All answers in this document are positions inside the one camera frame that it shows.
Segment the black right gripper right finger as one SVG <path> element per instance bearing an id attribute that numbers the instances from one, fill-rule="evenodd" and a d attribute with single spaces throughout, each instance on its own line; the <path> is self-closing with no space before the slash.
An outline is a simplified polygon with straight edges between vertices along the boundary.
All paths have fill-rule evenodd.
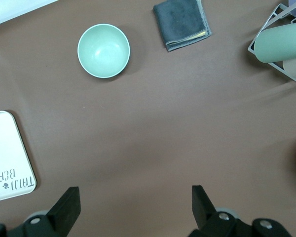
<path id="1" fill-rule="evenodd" d="M 217 211 L 201 185 L 192 186 L 192 212 L 198 228 L 190 237 L 289 237 L 279 222 L 257 218 L 251 225 L 228 211 Z"/>

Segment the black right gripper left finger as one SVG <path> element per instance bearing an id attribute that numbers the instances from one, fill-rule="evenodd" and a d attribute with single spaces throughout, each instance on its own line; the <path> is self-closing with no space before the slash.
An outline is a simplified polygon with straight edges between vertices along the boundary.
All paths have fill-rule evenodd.
<path id="1" fill-rule="evenodd" d="M 79 187 L 70 187 L 46 214 L 34 215 L 11 230 L 0 224 L 0 237 L 66 237 L 79 215 Z"/>

